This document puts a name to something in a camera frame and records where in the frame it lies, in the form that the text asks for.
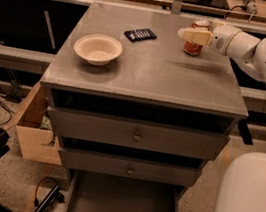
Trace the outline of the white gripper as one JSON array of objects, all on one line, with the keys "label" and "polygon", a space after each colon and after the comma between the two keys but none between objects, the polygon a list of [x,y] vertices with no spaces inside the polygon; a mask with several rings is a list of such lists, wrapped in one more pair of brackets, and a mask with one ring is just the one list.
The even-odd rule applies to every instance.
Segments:
[{"label": "white gripper", "polygon": [[220,55],[234,57],[233,39],[241,32],[240,28],[225,24],[222,20],[213,19],[210,24],[214,30],[211,32],[198,30],[197,28],[181,28],[178,30],[178,37],[198,45],[209,45],[211,49]]}]

